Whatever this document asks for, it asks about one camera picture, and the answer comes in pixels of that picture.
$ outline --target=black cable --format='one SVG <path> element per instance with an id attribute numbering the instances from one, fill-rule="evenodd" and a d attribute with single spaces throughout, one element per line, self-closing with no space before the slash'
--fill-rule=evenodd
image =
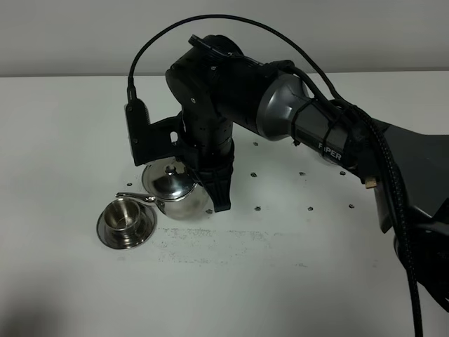
<path id="1" fill-rule="evenodd" d="M 276 31 L 275 29 L 273 29 L 273 28 L 271 28 L 269 26 L 264 25 L 263 23 L 260 23 L 260 22 L 254 21 L 254 20 L 241 18 L 241 17 L 235 16 L 235 15 L 206 14 L 206 15 L 192 16 L 191 18 L 187 18 L 187 19 L 178 21 L 176 23 L 173 23 L 172 25 L 168 26 L 167 28 L 161 30 L 158 34 L 154 35 L 154 37 L 152 39 L 150 39 L 139 50 L 137 55 L 134 57 L 134 61 L 131 64 L 131 68 L 129 70 L 129 75 L 128 75 L 128 101 L 131 101 L 132 99 L 137 97 L 136 96 L 136 90 L 135 90 L 135 87 L 134 87 L 134 71 L 135 71 L 135 66 L 137 65 L 137 63 L 138 63 L 140 57 L 142 56 L 142 54 L 157 39 L 159 39 L 160 37 L 162 37 L 164 34 L 168 33 L 169 31 L 171 31 L 172 29 L 175 29 L 176 27 L 179 27 L 180 25 L 183 25 L 183 24 L 188 23 L 188 22 L 197 21 L 197 20 L 204 20 L 204 19 L 228 19 L 228 20 L 240 21 L 240 22 L 248 23 L 249 25 L 254 25 L 254 26 L 260 27 L 260 28 L 265 29 L 268 32 L 276 35 L 278 38 L 284 40 L 287 44 L 292 46 L 314 68 L 314 70 L 321 76 L 321 78 L 323 79 L 324 83 L 326 83 L 326 86 L 328 86 L 329 91 L 330 91 L 331 95 L 334 98 L 342 99 L 342 96 L 340 96 L 338 94 L 338 92 L 335 90 L 335 87 L 333 86 L 332 82 L 329 80 L 329 78 L 327 77 L 325 72 L 310 58 L 310 56 L 308 56 L 306 54 L 305 51 L 303 51 L 295 42 L 290 40 L 288 37 L 284 36 L 283 34 L 281 34 L 280 32 Z"/>

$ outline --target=table surface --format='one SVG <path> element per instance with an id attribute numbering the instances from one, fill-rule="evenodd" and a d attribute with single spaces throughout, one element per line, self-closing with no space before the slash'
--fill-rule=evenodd
<path id="1" fill-rule="evenodd" d="M 330 78 L 375 118 L 448 132 L 449 72 Z M 179 112 L 163 77 L 136 84 L 152 121 Z M 0 337 L 413 334 L 373 191 L 291 140 L 235 126 L 231 211 L 158 213 L 142 246 L 103 246 L 103 208 L 142 191 L 125 89 L 125 77 L 0 79 Z M 447 314 L 420 293 L 426 336 L 447 336 Z"/>

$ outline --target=teapot lid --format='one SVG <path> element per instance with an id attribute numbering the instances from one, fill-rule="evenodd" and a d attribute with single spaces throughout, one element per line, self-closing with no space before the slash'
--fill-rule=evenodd
<path id="1" fill-rule="evenodd" d="M 196 185 L 185 165 L 174 157 L 150 163 L 143 171 L 142 184 L 148 193 L 163 200 L 179 199 Z"/>

